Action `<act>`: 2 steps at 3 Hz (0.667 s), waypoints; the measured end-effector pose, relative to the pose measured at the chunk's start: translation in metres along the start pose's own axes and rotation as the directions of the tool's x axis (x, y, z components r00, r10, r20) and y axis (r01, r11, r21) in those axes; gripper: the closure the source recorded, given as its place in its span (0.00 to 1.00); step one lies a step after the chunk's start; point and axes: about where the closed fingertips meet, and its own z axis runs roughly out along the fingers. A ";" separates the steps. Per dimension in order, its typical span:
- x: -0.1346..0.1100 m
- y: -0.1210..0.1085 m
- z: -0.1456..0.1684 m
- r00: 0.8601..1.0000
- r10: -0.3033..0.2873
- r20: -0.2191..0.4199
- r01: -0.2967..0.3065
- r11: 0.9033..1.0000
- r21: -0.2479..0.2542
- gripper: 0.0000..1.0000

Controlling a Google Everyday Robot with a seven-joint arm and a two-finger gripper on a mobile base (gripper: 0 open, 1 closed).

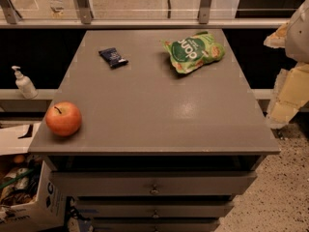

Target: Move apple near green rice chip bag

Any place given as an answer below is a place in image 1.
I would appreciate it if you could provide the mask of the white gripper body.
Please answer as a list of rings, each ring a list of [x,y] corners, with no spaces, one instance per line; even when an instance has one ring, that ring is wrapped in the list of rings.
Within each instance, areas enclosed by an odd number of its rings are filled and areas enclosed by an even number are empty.
[[[309,63],[309,0],[305,0],[290,19],[285,52],[297,62]]]

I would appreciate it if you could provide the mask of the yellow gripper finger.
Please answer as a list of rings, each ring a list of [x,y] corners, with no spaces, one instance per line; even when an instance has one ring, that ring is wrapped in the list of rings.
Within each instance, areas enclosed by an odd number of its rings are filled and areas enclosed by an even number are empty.
[[[282,24],[274,33],[267,36],[264,45],[271,48],[284,48],[289,22]]]
[[[267,125],[271,129],[282,129],[308,102],[309,64],[299,62],[289,71],[281,69],[267,107]]]

